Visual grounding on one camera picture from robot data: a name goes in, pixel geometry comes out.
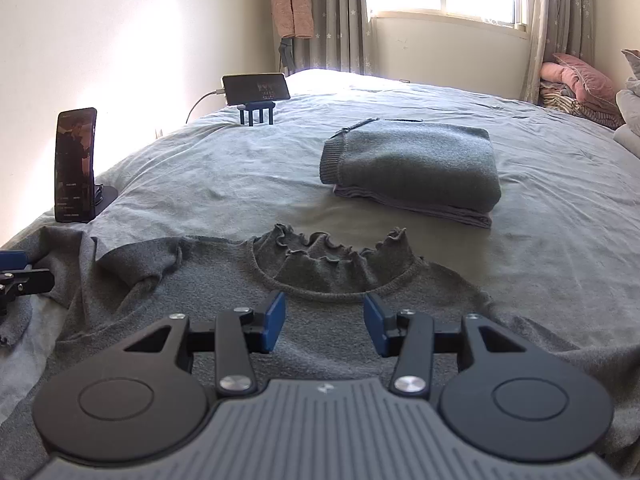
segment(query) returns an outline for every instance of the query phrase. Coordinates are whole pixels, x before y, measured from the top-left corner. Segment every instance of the wall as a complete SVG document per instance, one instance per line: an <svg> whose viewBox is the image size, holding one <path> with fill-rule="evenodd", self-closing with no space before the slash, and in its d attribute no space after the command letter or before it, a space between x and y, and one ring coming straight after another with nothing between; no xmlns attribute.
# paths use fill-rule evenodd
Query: wall
<svg viewBox="0 0 640 480"><path fill-rule="evenodd" d="M384 12L374 20L381 76L519 98L526 33L430 14Z"/></svg>
<svg viewBox="0 0 640 480"><path fill-rule="evenodd" d="M593 3L594 65L621 89L633 74L620 50L640 50L640 0L593 0Z"/></svg>
<svg viewBox="0 0 640 480"><path fill-rule="evenodd" d="M0 0L0 245L53 204L60 111L97 108L99 173L273 69L270 0Z"/></svg>

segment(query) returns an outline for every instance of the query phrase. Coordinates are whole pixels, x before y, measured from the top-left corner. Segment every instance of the bed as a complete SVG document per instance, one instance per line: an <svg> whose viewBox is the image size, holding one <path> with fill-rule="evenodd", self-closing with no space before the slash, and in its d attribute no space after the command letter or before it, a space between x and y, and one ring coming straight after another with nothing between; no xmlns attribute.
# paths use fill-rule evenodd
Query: bed
<svg viewBox="0 0 640 480"><path fill-rule="evenodd" d="M600 451L625 474L640 459L640 161L588 120L518 101L370 76L308 70L275 124L240 126L235 108L192 121L98 182L120 196L88 225L101 256L180 234L246 239L291 224L373 246L406 227L414 252L459 272L494 302L483 314L609 384L614 426ZM368 117L479 126L491 136L502 199L490 230L364 199L318 177L324 140ZM41 216L6 246L45 224ZM0 423L37 382L64 309L31 298L33 319L0 351Z"/></svg>

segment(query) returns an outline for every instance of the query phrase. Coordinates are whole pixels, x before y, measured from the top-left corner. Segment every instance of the ruffled collar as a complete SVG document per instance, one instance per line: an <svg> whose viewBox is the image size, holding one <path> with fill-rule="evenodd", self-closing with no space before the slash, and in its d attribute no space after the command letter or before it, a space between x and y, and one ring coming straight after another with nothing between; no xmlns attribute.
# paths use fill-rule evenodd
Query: ruffled collar
<svg viewBox="0 0 640 480"><path fill-rule="evenodd" d="M286 285L322 294L357 294L389 288L402 276L413 274L421 262L409 246L404 229L394 229L375 249L354 251L334 244L324 232L308 238L290 226L254 239L250 246L258 270L273 286Z"/></svg>

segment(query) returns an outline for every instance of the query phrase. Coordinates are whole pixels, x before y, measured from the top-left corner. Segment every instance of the smartphone screen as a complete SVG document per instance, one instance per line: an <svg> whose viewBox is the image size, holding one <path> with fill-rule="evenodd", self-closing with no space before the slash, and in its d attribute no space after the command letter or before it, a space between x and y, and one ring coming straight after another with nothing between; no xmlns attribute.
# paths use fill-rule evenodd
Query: smartphone screen
<svg viewBox="0 0 640 480"><path fill-rule="evenodd" d="M230 106L291 99L284 74L280 73L225 75L222 86Z"/></svg>
<svg viewBox="0 0 640 480"><path fill-rule="evenodd" d="M95 218L95 108L69 110L58 116L56 130L56 222L89 222Z"/></svg>

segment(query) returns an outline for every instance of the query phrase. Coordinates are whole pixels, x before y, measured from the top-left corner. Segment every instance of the curtain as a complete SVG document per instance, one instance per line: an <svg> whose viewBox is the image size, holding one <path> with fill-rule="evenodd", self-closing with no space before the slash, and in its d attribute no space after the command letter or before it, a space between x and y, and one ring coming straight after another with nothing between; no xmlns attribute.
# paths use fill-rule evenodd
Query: curtain
<svg viewBox="0 0 640 480"><path fill-rule="evenodd" d="M540 67L562 52L593 64L591 0L534 0L530 21L530 56L521 99L538 102Z"/></svg>
<svg viewBox="0 0 640 480"><path fill-rule="evenodd" d="M366 0L311 0L314 35L294 38L296 70L329 68L371 74L372 27Z"/></svg>

